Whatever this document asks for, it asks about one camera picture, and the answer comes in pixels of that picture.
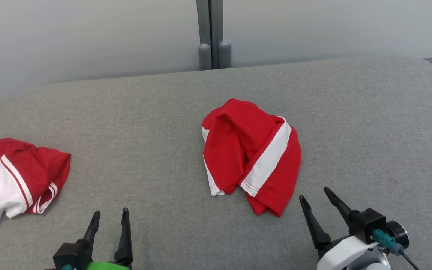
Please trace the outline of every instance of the black bracket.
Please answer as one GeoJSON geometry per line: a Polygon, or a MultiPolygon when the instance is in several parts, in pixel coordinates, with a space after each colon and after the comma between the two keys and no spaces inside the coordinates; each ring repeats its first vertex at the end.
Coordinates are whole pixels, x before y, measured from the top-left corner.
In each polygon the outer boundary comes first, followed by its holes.
{"type": "MultiPolygon", "coordinates": [[[[85,270],[88,265],[93,262],[93,245],[96,233],[99,228],[99,218],[101,213],[94,212],[93,218],[89,223],[88,229],[84,237],[75,243],[64,243],[56,251],[53,256],[56,270],[61,270],[65,265],[70,265],[72,268],[85,270]]],[[[118,250],[114,253],[115,263],[132,270],[132,242],[131,242],[131,227],[129,221],[129,210],[123,209],[121,217],[121,236],[118,250]]]]}

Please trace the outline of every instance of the stitching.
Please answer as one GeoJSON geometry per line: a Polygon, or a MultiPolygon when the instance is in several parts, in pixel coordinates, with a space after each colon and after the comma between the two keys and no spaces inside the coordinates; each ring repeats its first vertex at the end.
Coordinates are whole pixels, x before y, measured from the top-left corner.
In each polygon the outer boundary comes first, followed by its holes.
{"type": "Polygon", "coordinates": [[[245,178],[243,181],[246,181],[247,184],[248,184],[249,186],[252,186],[252,187],[254,187],[255,189],[257,189],[257,191],[259,191],[259,188],[255,187],[255,186],[253,186],[251,183],[249,183],[249,181],[248,181],[246,178],[245,178]]]}
{"type": "Polygon", "coordinates": [[[247,183],[246,183],[245,181],[243,181],[243,183],[245,183],[245,184],[246,184],[246,186],[247,186],[248,188],[250,188],[250,189],[252,189],[252,190],[254,190],[254,191],[256,191],[256,192],[258,192],[258,191],[259,191],[259,190],[256,190],[256,189],[254,189],[254,188],[252,188],[252,187],[248,186],[248,185],[247,185],[247,183]]]}

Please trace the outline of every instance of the white wall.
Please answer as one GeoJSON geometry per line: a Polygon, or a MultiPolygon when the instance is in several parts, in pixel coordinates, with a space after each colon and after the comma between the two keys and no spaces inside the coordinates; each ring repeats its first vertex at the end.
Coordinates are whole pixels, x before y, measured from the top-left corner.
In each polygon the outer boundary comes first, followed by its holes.
{"type": "Polygon", "coordinates": [[[365,54],[432,57],[432,0],[227,0],[232,66],[365,54]]]}
{"type": "Polygon", "coordinates": [[[42,84],[198,70],[194,0],[0,0],[0,99],[42,84]]]}

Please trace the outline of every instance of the cable connector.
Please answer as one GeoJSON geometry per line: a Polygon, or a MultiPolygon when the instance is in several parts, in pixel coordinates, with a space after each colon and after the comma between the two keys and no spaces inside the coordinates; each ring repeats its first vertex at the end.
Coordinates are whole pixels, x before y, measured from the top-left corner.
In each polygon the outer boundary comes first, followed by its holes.
{"type": "Polygon", "coordinates": [[[404,250],[403,246],[400,243],[397,243],[394,238],[389,236],[387,233],[377,229],[373,233],[374,241],[378,242],[381,246],[389,249],[391,253],[396,256],[401,255],[401,251],[404,250]]]}

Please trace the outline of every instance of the gray fabric surface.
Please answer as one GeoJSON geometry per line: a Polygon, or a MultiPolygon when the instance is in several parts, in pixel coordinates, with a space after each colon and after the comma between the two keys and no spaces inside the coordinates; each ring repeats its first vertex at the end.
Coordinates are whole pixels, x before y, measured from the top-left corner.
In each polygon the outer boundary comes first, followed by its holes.
{"type": "MultiPolygon", "coordinates": [[[[367,207],[408,231],[407,254],[432,270],[432,65],[400,56],[346,58],[55,84],[0,102],[0,139],[72,154],[61,195],[41,216],[0,223],[0,270],[44,269],[101,211],[93,258],[111,260],[123,207],[134,268],[316,269],[300,209],[304,194],[324,229],[347,233],[323,192],[367,207]],[[302,164],[283,217],[257,217],[238,189],[213,198],[203,118],[229,98],[284,116],[302,164]]],[[[396,270],[409,270],[390,257],[396,270]]]]}

